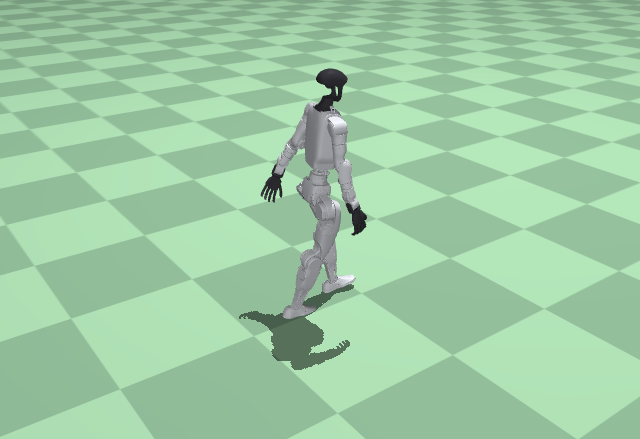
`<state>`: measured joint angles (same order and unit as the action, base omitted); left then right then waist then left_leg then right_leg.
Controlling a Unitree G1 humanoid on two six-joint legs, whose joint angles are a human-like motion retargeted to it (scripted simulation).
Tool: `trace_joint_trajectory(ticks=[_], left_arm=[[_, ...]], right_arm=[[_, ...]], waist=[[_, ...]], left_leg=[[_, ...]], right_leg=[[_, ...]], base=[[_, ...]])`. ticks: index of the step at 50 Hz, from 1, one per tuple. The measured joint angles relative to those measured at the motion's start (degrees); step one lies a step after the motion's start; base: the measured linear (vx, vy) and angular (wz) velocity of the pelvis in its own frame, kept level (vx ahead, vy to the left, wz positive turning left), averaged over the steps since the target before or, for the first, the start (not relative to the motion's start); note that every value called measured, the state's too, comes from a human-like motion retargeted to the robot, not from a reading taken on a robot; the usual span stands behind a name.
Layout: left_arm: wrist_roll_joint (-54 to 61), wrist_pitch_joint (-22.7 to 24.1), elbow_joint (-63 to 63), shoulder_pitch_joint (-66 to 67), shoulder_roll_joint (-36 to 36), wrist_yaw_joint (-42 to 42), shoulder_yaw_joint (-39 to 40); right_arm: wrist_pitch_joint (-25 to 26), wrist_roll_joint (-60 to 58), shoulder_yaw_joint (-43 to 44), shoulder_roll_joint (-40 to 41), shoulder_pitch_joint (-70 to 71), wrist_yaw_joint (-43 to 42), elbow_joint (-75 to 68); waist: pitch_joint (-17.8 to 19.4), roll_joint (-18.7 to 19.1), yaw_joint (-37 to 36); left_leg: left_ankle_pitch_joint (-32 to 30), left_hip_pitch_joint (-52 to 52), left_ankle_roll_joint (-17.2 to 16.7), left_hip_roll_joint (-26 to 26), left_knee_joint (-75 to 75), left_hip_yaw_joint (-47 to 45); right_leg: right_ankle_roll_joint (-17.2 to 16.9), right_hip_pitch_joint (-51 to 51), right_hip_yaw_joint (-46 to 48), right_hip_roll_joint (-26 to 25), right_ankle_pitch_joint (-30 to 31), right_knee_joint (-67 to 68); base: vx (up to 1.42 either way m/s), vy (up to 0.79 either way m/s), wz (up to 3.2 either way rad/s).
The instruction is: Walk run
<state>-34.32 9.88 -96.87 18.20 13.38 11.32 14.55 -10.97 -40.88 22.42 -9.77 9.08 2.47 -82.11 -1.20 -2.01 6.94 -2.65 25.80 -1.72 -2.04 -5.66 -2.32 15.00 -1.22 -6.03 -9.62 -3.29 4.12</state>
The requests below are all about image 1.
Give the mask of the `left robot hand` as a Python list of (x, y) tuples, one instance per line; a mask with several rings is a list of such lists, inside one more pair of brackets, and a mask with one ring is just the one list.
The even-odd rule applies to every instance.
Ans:
[[(277, 164), (276, 164), (276, 165), (277, 165)], [(267, 188), (267, 186), (268, 186), (268, 188), (267, 188), (267, 190), (266, 190), (266, 193), (265, 193), (265, 196), (264, 196), (264, 199), (266, 200), (266, 198), (267, 198), (267, 194), (268, 194), (269, 190), (271, 189), (271, 191), (270, 191), (270, 193), (269, 193), (269, 197), (268, 197), (268, 202), (270, 202), (270, 199), (271, 199), (271, 195), (272, 195), (272, 193), (273, 193), (273, 190), (274, 190), (274, 194), (273, 194), (273, 202), (275, 202), (276, 192), (277, 192), (278, 188), (279, 188), (279, 192), (280, 192), (280, 197), (282, 197), (282, 187), (281, 187), (281, 180), (280, 180), (280, 178), (282, 178), (282, 177), (283, 177), (283, 174), (284, 174), (284, 172), (285, 172), (285, 169), (284, 169), (284, 172), (283, 172), (283, 174), (282, 174), (282, 175), (278, 175), (278, 174), (274, 173), (275, 168), (276, 168), (276, 165), (274, 166), (274, 168), (273, 168), (273, 170), (272, 170), (272, 173), (271, 173), (273, 176), (271, 176), (271, 177), (266, 181), (265, 186), (264, 186), (264, 188), (263, 188), (263, 190), (262, 190), (262, 192), (261, 192), (261, 197), (262, 197), (262, 196), (263, 196), (263, 194), (264, 194), (264, 191), (266, 190), (266, 188)]]

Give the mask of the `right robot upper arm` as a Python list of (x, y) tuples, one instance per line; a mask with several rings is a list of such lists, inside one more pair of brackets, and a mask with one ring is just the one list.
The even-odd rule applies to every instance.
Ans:
[[(340, 117), (333, 116), (328, 118), (328, 133), (332, 138), (334, 166), (338, 172), (339, 165), (342, 162), (351, 162), (344, 158), (347, 151), (347, 133), (348, 127), (346, 122)], [(352, 165), (351, 165), (352, 171)]]

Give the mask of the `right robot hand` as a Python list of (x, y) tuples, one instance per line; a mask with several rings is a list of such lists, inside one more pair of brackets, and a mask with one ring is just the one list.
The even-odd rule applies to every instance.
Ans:
[(362, 232), (364, 230), (364, 228), (366, 227), (366, 223), (365, 220), (367, 219), (367, 216), (365, 215), (365, 213), (363, 213), (360, 207), (360, 205), (353, 210), (352, 206), (349, 203), (346, 203), (348, 212), (352, 214), (352, 223), (354, 225), (354, 233), (352, 233), (351, 235), (356, 235), (359, 234), (360, 232)]

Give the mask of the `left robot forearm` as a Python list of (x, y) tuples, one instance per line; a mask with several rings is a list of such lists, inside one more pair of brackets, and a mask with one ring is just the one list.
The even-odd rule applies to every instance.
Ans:
[[(291, 137), (292, 138), (292, 137)], [(284, 169), (288, 166), (289, 161), (293, 158), (293, 156), (298, 152), (297, 148), (292, 144), (291, 138), (285, 145), (285, 149), (281, 153), (281, 155), (277, 159), (277, 165), (274, 173), (278, 175), (282, 175)]]

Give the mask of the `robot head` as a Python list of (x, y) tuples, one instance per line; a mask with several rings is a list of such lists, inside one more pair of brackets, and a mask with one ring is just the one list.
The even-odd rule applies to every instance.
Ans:
[[(313, 107), (319, 112), (331, 111), (330, 106), (333, 106), (333, 101), (338, 102), (342, 97), (342, 89), (347, 82), (347, 77), (341, 71), (330, 68), (319, 72), (316, 81), (325, 85), (326, 88), (331, 88), (331, 94), (322, 96), (321, 101)], [(336, 95), (335, 86), (338, 88), (338, 96)]]

